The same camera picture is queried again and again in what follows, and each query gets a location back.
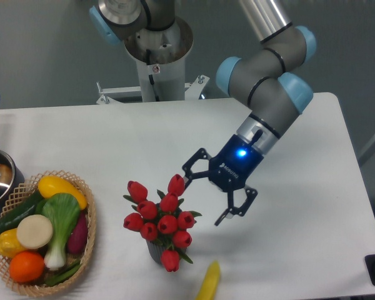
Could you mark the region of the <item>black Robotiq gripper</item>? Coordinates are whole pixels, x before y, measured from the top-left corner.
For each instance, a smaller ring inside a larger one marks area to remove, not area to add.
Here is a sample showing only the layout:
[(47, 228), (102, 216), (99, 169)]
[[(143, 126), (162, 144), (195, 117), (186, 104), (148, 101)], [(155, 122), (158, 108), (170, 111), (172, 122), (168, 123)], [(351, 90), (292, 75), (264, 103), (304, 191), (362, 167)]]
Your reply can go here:
[[(220, 152), (212, 158), (202, 147), (199, 148), (183, 165), (184, 188), (202, 178), (209, 180), (227, 195), (227, 208), (216, 219), (219, 226), (225, 219), (234, 216), (244, 217), (258, 196), (258, 191), (245, 186), (247, 178), (263, 160), (263, 155), (244, 142), (238, 135), (233, 135)], [(198, 169), (198, 163), (205, 163), (204, 169)], [(235, 203), (236, 190), (244, 193), (244, 200)]]

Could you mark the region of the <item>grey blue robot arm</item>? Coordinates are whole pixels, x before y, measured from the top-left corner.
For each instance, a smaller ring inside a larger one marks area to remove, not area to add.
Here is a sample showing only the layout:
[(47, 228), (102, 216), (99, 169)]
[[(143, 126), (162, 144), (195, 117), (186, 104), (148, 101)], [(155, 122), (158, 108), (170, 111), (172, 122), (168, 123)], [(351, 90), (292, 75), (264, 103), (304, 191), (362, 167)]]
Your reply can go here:
[[(257, 196), (246, 184), (269, 150), (303, 113), (313, 91), (293, 74), (316, 52), (316, 38), (293, 26), (279, 1), (241, 1), (262, 49), (250, 59), (229, 57), (218, 88), (251, 110), (216, 156), (199, 149), (184, 165), (184, 182), (199, 178), (227, 194), (222, 218), (243, 216)], [(97, 1), (89, 15), (110, 44), (124, 43), (135, 60), (144, 102), (185, 100), (185, 59), (193, 32), (174, 1)]]

